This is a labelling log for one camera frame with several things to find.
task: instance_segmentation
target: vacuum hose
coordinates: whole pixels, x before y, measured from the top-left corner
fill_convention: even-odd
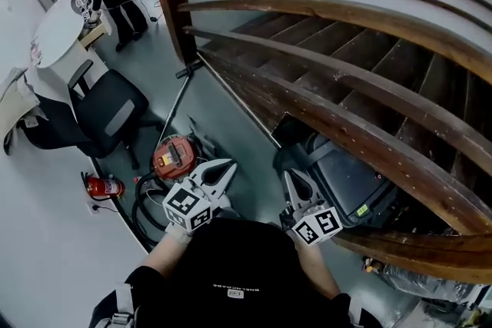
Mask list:
[[[161,187],[163,190],[149,190],[142,193],[141,192],[142,186],[149,181],[155,181],[159,185],[159,187]],[[159,230],[164,231],[166,229],[166,226],[160,224],[158,221],[156,221],[156,219],[153,218],[151,213],[148,211],[147,207],[144,205],[144,201],[149,196],[165,197],[166,195],[168,195],[168,192],[169,192],[169,187],[167,187],[166,184],[161,181],[161,179],[157,176],[157,174],[154,171],[141,177],[137,185],[135,186],[135,202],[133,204],[133,208],[131,209],[131,221],[133,221],[133,224],[135,226],[136,231],[138,232],[138,235],[140,235],[140,237],[143,238],[151,246],[155,246],[158,242],[150,239],[147,236],[145,229],[143,228],[143,226],[141,225],[141,223],[137,218],[137,212],[138,210],[140,210],[145,216],[145,219],[147,219],[149,223],[152,224],[152,226],[158,228]]]

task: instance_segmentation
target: forearm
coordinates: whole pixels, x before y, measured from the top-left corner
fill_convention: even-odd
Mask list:
[[[340,289],[324,263],[319,246],[308,246],[297,237],[294,238],[294,242],[301,268],[314,288],[330,300],[335,298]]]
[[[102,0],[92,0],[92,10],[95,12],[101,9]]]
[[[173,235],[165,234],[141,265],[153,268],[164,278],[168,278],[187,247],[188,244],[178,242]]]

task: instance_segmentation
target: desk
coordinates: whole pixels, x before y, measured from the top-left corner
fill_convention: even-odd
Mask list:
[[[46,13],[35,32],[32,42],[32,67],[51,88],[65,96],[67,83],[78,67],[87,59],[94,66],[86,74],[89,87],[108,68],[92,48],[95,39],[108,32],[101,22],[84,35],[84,19],[72,8],[71,0],[58,0]]]

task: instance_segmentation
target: black shirt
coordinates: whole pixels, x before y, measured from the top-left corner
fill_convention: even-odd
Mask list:
[[[323,326],[352,326],[347,314],[350,297],[341,294],[330,301],[314,290],[294,242],[270,224],[215,218],[197,230],[169,280],[139,267],[126,283],[132,285],[134,308],[141,306],[137,328],[264,321],[292,325],[311,320]],[[90,328],[115,312],[113,292],[95,308]],[[367,327],[380,326],[364,315],[366,321],[372,318]]]

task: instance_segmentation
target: white round table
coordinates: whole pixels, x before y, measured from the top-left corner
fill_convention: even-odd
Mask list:
[[[72,47],[84,28],[84,19],[71,7],[71,0],[58,0],[46,13],[38,26],[34,44],[41,52],[41,62],[36,67],[48,68]]]

